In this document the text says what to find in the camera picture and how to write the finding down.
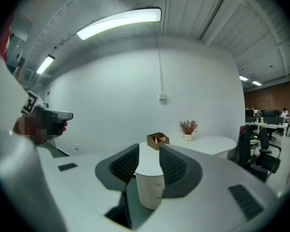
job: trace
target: small white pot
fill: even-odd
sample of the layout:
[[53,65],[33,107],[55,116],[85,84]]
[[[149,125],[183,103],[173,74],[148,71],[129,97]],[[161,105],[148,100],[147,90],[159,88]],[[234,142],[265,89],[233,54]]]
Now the small white pot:
[[192,140],[192,135],[191,134],[185,134],[185,140],[186,141],[191,141]]

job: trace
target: brick wall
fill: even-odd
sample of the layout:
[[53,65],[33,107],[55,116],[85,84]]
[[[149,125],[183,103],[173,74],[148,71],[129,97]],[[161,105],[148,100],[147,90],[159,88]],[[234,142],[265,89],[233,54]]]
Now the brick wall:
[[284,107],[290,113],[290,82],[244,93],[245,107],[258,108],[260,111],[279,110]]

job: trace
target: air vent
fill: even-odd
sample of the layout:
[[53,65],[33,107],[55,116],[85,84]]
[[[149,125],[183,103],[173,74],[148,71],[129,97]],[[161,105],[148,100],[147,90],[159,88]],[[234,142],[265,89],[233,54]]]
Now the air vent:
[[45,83],[47,81],[47,78],[45,78],[45,77],[39,77],[39,79],[37,80],[37,83],[40,83],[40,84],[43,84],[43,83]]
[[32,71],[26,70],[25,75],[24,75],[24,80],[29,81],[31,77]]

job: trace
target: mesh chair back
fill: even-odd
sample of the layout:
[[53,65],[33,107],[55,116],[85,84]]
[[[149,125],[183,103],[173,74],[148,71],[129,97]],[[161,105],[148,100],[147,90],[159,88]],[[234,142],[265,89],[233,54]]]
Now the mesh chair back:
[[252,133],[251,126],[245,126],[245,133],[240,135],[238,140],[239,148],[239,165],[244,166],[250,160],[250,136]]
[[269,137],[267,136],[267,129],[262,128],[259,132],[260,142],[261,142],[261,149],[268,149],[269,148]]

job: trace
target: dried flower arrangement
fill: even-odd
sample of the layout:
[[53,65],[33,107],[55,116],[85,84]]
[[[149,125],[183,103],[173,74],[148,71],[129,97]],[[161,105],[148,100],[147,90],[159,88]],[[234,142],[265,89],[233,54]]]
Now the dried flower arrangement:
[[187,122],[180,121],[179,124],[181,128],[180,131],[182,131],[186,135],[191,135],[193,132],[197,132],[196,129],[198,128],[198,123],[195,120],[191,122],[189,120],[187,120]]

